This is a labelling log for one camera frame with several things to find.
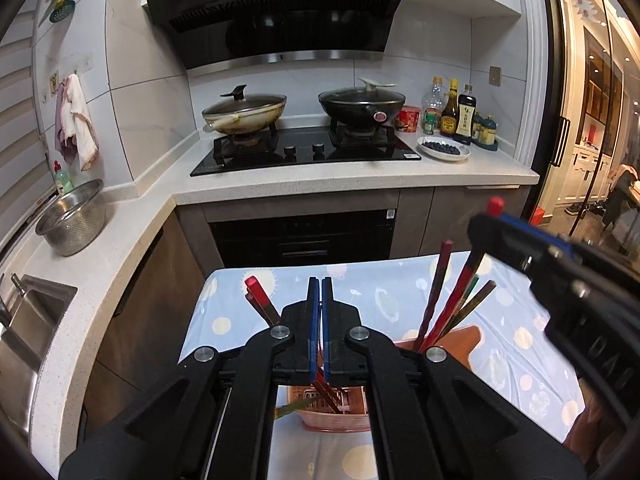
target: stainless steel basin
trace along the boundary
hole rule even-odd
[[[28,440],[40,366],[78,290],[32,276],[23,276],[21,282],[26,293],[12,295],[11,324],[0,335],[0,406]]]

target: plate of blueberries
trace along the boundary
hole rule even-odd
[[[435,136],[418,137],[418,148],[427,155],[446,162],[459,162],[471,154],[468,146],[455,140]]]

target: black glass cooktop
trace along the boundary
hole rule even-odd
[[[249,138],[236,137],[235,142],[230,137],[215,139],[213,150],[191,171],[191,176],[358,160],[420,160],[420,155],[398,139],[393,128],[386,126],[364,139],[345,134],[343,126],[273,129]]]

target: pot lid handle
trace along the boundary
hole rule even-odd
[[[364,77],[359,77],[358,79],[360,79],[360,81],[364,83],[364,87],[367,90],[367,92],[373,92],[377,87],[389,88],[390,86],[398,86],[396,83],[387,83],[387,84],[376,83],[375,81],[371,79],[366,79]]]
[[[246,85],[238,85],[229,94],[222,94],[220,97],[233,97],[234,101],[241,101],[244,99],[244,89]]]

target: purple cloth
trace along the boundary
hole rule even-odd
[[[62,109],[62,103],[65,99],[65,84],[60,83],[58,91],[56,92],[56,135],[55,145],[56,150],[62,154],[62,158],[65,159],[67,164],[73,164],[78,148],[73,139],[66,140],[65,133],[62,130],[62,119],[60,118],[60,110]]]

